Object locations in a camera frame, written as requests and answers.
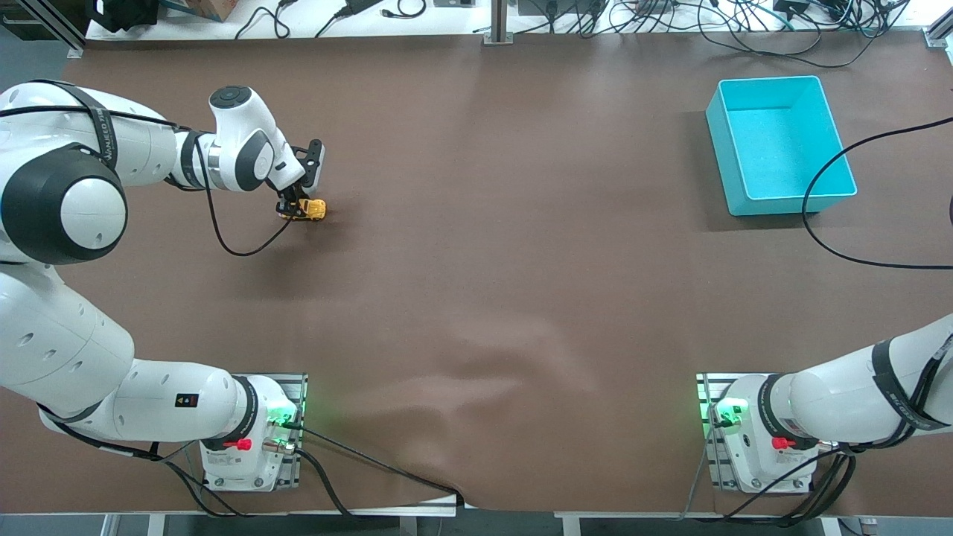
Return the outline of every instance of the cardboard box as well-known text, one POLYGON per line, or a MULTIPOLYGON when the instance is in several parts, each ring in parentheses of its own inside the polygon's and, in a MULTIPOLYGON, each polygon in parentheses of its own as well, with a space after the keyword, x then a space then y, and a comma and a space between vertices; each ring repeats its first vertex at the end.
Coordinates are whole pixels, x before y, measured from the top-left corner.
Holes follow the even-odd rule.
POLYGON ((160 0, 160 3, 173 10, 222 22, 232 12, 238 0, 160 0))

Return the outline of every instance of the turquoise plastic container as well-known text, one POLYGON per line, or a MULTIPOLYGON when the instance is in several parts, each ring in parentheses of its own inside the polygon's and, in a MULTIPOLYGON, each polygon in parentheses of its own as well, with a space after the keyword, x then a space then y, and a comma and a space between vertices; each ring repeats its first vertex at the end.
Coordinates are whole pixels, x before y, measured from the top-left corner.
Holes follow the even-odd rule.
MULTIPOLYGON (((705 115, 734 216, 800 213, 811 179, 843 149, 817 76, 721 80, 705 115)), ((841 158, 814 186, 807 210, 856 193, 841 158)))

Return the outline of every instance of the black label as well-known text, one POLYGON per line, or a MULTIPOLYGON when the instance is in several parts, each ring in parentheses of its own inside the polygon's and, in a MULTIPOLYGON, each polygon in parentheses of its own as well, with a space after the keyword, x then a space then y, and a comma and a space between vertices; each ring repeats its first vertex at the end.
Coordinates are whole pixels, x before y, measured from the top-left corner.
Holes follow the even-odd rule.
POLYGON ((175 395, 175 407, 197 407, 198 393, 179 393, 175 395))

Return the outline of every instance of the red button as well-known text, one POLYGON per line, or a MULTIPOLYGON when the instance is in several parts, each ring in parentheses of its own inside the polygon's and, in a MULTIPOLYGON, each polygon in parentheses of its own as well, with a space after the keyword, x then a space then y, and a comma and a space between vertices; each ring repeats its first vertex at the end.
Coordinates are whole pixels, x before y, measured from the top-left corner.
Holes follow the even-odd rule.
POLYGON ((771 438, 771 446, 777 448, 778 450, 784 450, 789 446, 794 446, 797 442, 791 441, 787 438, 771 438))
POLYGON ((252 450, 252 440, 245 438, 238 441, 224 442, 225 446, 233 446, 238 450, 252 450))

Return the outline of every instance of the table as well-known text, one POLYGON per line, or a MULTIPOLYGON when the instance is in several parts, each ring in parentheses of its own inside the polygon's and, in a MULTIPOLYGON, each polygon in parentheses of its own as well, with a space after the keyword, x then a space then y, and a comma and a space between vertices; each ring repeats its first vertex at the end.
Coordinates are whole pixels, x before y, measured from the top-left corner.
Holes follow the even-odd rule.
MULTIPOLYGON (((403 1, 406 2, 405 10, 416 10, 419 6, 418 0, 403 1)), ((671 12, 671 24, 676 27, 689 27, 698 24, 698 9, 695 7, 698 1, 703 2, 706 6, 708 5, 708 0, 685 0, 681 2, 682 5, 671 12)), ((767 9, 771 9, 773 6, 771 0, 758 0, 756 3, 767 9)), ((136 27, 130 31, 112 33, 95 22, 90 22, 86 36, 90 41, 234 39, 235 33, 249 20, 255 9, 266 7, 274 10, 276 4, 276 0, 241 0, 228 19, 221 23, 180 11, 161 8, 164 15, 155 26, 136 27)), ((282 22, 289 26, 292 38, 309 38, 314 36, 341 6, 343 6, 343 0, 341 2, 324 3, 300 0, 283 10, 280 18, 282 22)), ((721 8, 731 13, 730 6, 730 3, 725 3, 721 8)), ((950 0, 911 0, 910 5, 898 18, 896 28, 919 29, 928 26, 951 6, 953 6, 953 2, 950 0)), ((475 0, 475 6, 472 8, 436 8, 431 2, 430 7, 422 15, 411 20, 384 18, 379 14, 382 8, 396 10, 396 0, 383 2, 358 15, 341 19, 331 25, 322 36, 469 34, 490 25, 489 0, 475 0)), ((624 7, 619 7, 616 10, 610 8, 598 20, 595 31, 605 30, 613 24, 621 24, 626 20, 625 12, 624 7)), ((817 17, 817 20, 827 20, 825 15, 816 7, 811 7, 810 12, 817 17)), ((516 13, 516 8, 511 7, 507 25, 510 31, 528 30, 546 22, 545 17, 542 16, 517 16, 516 13)), ((782 24, 778 19, 761 11, 759 11, 759 14, 766 30, 774 31, 781 28, 782 24)), ((665 14, 663 17, 665 22, 669 22, 669 16, 669 14, 665 14)), ((723 18, 709 11, 703 11, 701 21, 704 23, 721 23, 723 18)), ((557 33, 570 30, 570 27, 576 22, 577 19, 574 15, 561 17, 556 23, 557 33)), ((752 24, 755 29, 760 29, 759 23, 753 22, 752 24)), ((797 18, 792 21, 792 24, 800 30, 813 29, 811 25, 797 18)), ((642 31, 649 30, 651 26, 651 24, 646 25, 642 31)), ((537 32, 547 32, 548 30, 548 28, 543 28, 537 30, 537 32)), ((706 31, 718 32, 720 30, 713 28, 706 31)), ((259 14, 257 22, 242 33, 242 39, 275 39, 271 17, 263 13, 259 14)))
MULTIPOLYGON (((795 48, 807 36, 771 37, 795 48)), ((858 46, 830 37, 817 59, 858 46)), ((129 189, 119 246, 61 274, 132 333, 140 359, 308 372, 309 425, 471 505, 678 512, 702 442, 696 373, 794 371, 949 312, 942 274, 854 266, 796 217, 727 214, 703 115, 716 83, 811 72, 696 35, 90 50, 69 80, 195 128, 213 129, 213 90, 255 87, 292 142, 327 144, 331 212, 231 258, 202 195, 129 189)), ((946 57, 915 32, 816 73, 847 143, 953 112, 946 57)), ((949 260, 948 139, 858 151, 860 193, 818 216, 824 237, 861 256, 949 260)), ((216 194, 233 248, 279 224, 272 195, 216 194)), ((3 479, 17 483, 0 491, 7 512, 192 508, 171 473, 50 433, 6 391, 0 434, 3 479)), ((832 511, 953 515, 951 441, 864 454, 832 511)), ((435 497, 311 449, 349 507, 435 497)), ((737 500, 701 485, 694 511, 737 500)), ((233 503, 330 508, 310 472, 298 490, 233 503)))

